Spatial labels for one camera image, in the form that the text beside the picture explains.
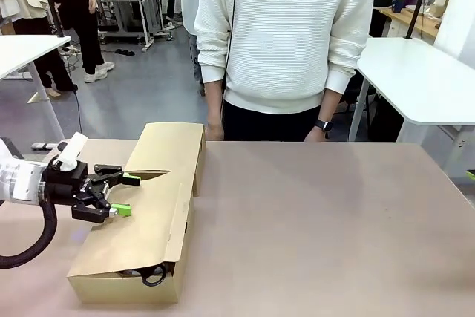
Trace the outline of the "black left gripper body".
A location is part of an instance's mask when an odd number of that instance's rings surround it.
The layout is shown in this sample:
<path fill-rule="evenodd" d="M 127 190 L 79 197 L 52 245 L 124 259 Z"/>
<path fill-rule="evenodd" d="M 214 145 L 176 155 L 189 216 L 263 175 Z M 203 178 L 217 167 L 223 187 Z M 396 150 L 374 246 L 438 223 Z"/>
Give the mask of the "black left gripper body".
<path fill-rule="evenodd" d="M 87 163 L 78 163 L 71 171 L 61 171 L 58 163 L 50 163 L 42 173 L 39 205 L 108 206 L 103 177 L 110 173 L 110 165 L 96 164 L 94 173 L 89 174 Z"/>

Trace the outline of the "person's right hand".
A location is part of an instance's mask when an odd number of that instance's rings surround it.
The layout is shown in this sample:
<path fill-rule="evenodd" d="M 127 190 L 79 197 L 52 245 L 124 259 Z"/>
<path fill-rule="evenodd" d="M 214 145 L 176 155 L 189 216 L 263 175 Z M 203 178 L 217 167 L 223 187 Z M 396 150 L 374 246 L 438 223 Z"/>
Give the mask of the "person's right hand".
<path fill-rule="evenodd" d="M 205 135 L 207 141 L 223 141 L 224 130 L 223 125 L 219 123 L 208 124 L 205 129 Z"/>

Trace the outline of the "person's left hand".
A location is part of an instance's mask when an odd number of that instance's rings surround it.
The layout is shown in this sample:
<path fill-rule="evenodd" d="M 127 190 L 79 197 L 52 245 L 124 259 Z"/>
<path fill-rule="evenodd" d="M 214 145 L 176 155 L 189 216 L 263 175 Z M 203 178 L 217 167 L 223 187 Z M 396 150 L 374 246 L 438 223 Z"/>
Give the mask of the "person's left hand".
<path fill-rule="evenodd" d="M 319 127 L 314 126 L 305 137 L 304 141 L 308 143 L 320 143 L 326 140 L 326 133 Z"/>

